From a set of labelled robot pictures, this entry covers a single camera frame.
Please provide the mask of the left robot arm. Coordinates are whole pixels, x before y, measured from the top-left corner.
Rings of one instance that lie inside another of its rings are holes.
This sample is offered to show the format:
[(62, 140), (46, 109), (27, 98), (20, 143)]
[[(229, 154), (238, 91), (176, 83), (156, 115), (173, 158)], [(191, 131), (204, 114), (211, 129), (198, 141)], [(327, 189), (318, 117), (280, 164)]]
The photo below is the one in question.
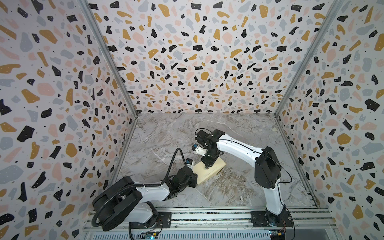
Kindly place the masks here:
[(151, 228), (159, 219), (153, 202), (171, 200), (185, 188), (195, 188), (197, 183), (198, 175), (190, 167), (181, 168), (161, 183), (142, 184), (123, 177), (93, 200), (92, 226), (107, 232), (128, 221)]

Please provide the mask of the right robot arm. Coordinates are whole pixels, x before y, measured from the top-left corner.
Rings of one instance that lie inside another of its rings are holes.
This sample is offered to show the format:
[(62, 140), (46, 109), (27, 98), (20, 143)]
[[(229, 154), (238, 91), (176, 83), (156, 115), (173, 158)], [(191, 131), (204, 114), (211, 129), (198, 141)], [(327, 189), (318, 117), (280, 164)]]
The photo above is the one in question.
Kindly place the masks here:
[(285, 217), (288, 217), (288, 210), (282, 203), (279, 189), (282, 166), (272, 148), (253, 147), (220, 130), (211, 133), (198, 130), (195, 133), (195, 140), (197, 143), (192, 146), (192, 150), (202, 156), (201, 161), (193, 166), (193, 172), (198, 175), (198, 184), (211, 179), (226, 166), (221, 158), (223, 153), (231, 154), (254, 168), (255, 181), (263, 187), (267, 202), (266, 211), (263, 216), (255, 217), (252, 223), (272, 227), (288, 225), (288, 221), (285, 220)]

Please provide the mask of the cream envelope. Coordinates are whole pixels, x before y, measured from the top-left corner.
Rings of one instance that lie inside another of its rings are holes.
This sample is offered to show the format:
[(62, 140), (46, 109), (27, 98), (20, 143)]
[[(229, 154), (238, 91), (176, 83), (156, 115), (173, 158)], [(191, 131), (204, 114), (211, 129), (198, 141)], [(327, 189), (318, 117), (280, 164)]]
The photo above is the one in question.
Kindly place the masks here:
[(200, 185), (208, 179), (214, 177), (226, 166), (226, 163), (219, 157), (214, 165), (210, 168), (206, 168), (203, 162), (199, 162), (193, 166), (194, 174), (197, 174), (197, 185)]

